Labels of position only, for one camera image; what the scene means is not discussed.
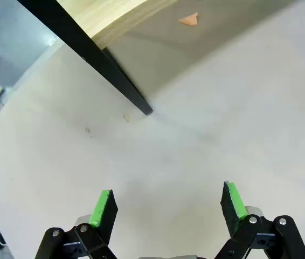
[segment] silver bolt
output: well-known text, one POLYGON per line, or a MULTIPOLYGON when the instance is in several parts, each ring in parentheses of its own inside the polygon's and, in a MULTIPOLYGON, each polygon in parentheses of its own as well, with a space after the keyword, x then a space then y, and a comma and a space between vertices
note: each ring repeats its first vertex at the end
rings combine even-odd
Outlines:
POLYGON ((59 235, 59 230, 53 231, 52 236, 58 236, 58 235, 59 235))
POLYGON ((250 223, 252 223, 252 224, 256 224, 257 218, 255 218, 255 217, 250 217, 248 221, 249 221, 250 223))
POLYGON ((281 225, 285 225, 285 224, 287 224, 287 221, 285 219, 281 218, 280 219, 280 224, 281 225))
POLYGON ((88 230, 88 227, 86 226, 86 225, 83 225, 82 227, 81 227, 81 232, 85 232, 85 231, 87 231, 88 230))

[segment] orange triangular piece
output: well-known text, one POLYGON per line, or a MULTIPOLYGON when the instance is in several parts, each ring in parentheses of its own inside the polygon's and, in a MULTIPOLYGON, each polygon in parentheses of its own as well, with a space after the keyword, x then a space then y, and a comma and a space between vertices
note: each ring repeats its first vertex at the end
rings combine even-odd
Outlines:
POLYGON ((188 26, 196 26, 198 24, 197 16, 198 13, 196 12, 193 15, 180 19, 179 22, 188 26))

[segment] small debris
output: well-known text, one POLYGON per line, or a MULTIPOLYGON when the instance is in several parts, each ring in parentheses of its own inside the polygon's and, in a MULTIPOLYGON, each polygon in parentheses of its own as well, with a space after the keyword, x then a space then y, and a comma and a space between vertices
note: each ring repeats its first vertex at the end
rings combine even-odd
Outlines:
POLYGON ((198 17, 198 13, 195 12, 193 15, 180 19, 179 22, 188 26, 197 26, 198 24, 197 17, 198 17))
POLYGON ((127 123, 130 122, 130 115, 124 114, 123 117, 127 123))

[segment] green strip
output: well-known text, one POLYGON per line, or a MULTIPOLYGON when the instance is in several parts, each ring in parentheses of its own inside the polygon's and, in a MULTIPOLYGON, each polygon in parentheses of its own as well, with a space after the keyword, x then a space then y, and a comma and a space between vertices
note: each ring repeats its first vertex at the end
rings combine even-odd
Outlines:
POLYGON ((242 202, 242 199, 239 195, 239 192, 238 192, 235 184, 233 182, 230 182, 230 183, 228 183, 228 186, 229 186, 229 192, 230 192, 237 216, 240 220, 243 220, 248 215, 245 205, 242 202))
POLYGON ((103 211, 105 210, 105 206, 109 197, 109 190, 103 190, 99 197, 98 203, 94 209, 93 215, 90 217, 89 224, 94 228, 97 228, 102 219, 103 211))

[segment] screw head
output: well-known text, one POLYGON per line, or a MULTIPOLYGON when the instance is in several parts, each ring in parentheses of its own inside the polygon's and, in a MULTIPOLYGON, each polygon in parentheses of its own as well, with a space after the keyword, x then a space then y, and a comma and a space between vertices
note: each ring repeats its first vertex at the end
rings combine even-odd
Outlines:
POLYGON ((81 232, 85 232, 85 231, 87 231, 88 230, 88 227, 86 226, 86 225, 83 225, 82 227, 81 227, 81 232))
POLYGON ((59 230, 53 231, 52 236, 58 236, 58 235, 59 235, 59 230))
POLYGON ((256 217, 250 217, 248 221, 252 224, 256 224, 258 220, 256 217))
POLYGON ((287 224, 287 221, 284 218, 281 218, 279 222, 280 222, 281 225, 287 224))

